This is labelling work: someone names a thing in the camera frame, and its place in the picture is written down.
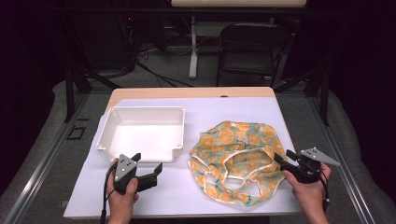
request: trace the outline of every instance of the white plastic bin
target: white plastic bin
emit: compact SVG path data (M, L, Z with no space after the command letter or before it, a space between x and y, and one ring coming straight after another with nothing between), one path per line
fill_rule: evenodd
M141 153L142 162L172 162L183 151L183 106L114 106L96 148L113 161Z

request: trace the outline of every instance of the white table surface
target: white table surface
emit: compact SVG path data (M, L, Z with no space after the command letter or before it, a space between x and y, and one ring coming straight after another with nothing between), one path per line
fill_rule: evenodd
M157 187L139 193L134 217L273 216L301 212L298 201L291 193L291 185L286 180L279 185L274 198L251 207L241 207L218 203L206 196L188 167L189 150L198 142L200 133L224 120L269 124L277 131L283 148L295 151L275 97L128 99L121 100L116 106L186 108L183 153L174 162L163 164ZM110 161L95 146L104 126L104 117L100 120L64 217L99 218L101 215L105 175ZM137 175L150 174L157 165L139 163Z

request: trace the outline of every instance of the hand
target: hand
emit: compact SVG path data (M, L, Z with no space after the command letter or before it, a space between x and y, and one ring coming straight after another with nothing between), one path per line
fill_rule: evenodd
M118 159L115 159L110 167L118 162ZM110 195L108 198L108 203L110 205L110 220L109 224L112 223L130 223L132 213L134 211L134 203L139 199L139 195L136 193L137 191L137 179L132 178L128 186L126 187L126 191L124 195L119 194L114 190L114 173L111 172L108 181L107 181L107 195Z
M325 180L325 175L329 179L332 170L323 162L320 163ZM283 175L293 186L293 194L299 201L309 223L329 223L323 211L324 187L320 181L312 184L302 184L289 171L282 171Z

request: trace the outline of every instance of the orange floral fabric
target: orange floral fabric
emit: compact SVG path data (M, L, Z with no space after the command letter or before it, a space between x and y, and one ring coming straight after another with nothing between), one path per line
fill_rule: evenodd
M200 188L214 200L251 206L272 198L284 178L274 161L275 152L286 159L273 127L263 123L223 121L200 134L190 150L189 167ZM227 178L239 179L229 188ZM255 183L260 195L246 191Z

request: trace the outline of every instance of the chair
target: chair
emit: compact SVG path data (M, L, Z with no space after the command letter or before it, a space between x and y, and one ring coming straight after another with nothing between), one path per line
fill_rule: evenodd
M288 44L291 31L283 25L237 23L226 26L219 37L219 63L216 86L227 74L271 77L276 71Z

